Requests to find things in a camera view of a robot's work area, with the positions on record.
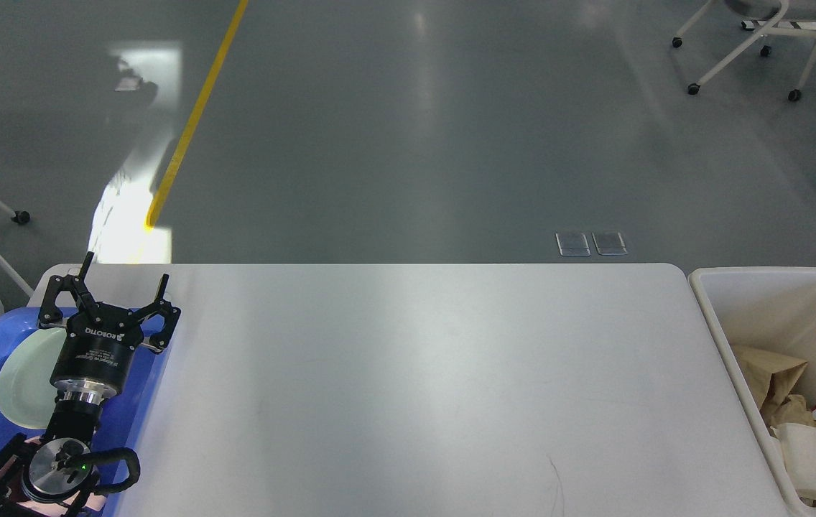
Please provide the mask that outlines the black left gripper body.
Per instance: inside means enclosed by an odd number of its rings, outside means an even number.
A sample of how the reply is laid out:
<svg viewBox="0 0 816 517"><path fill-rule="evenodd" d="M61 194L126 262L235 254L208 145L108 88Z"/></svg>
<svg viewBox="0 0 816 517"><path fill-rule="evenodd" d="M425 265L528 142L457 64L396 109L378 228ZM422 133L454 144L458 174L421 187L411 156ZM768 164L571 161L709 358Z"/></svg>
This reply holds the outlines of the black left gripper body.
<svg viewBox="0 0 816 517"><path fill-rule="evenodd" d="M102 397L123 393L136 347L144 334L134 311L100 305L99 314L82 310L68 318L66 337L50 374L50 385L72 391L77 383L101 385Z"/></svg>

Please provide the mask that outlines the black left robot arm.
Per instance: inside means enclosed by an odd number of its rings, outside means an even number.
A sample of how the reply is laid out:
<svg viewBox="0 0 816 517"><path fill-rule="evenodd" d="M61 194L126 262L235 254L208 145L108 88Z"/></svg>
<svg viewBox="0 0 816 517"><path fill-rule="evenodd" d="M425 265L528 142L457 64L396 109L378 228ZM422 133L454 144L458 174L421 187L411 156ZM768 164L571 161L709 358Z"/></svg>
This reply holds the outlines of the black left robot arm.
<svg viewBox="0 0 816 517"><path fill-rule="evenodd" d="M141 478L132 448L103 449L96 436L105 408L129 385L136 352L166 351L182 312L166 297L168 274L145 307L96 300L86 284L93 257L47 281L36 325L62 338L49 373L53 405L37 436L15 433L0 448L0 516L90 515L93 501Z"/></svg>

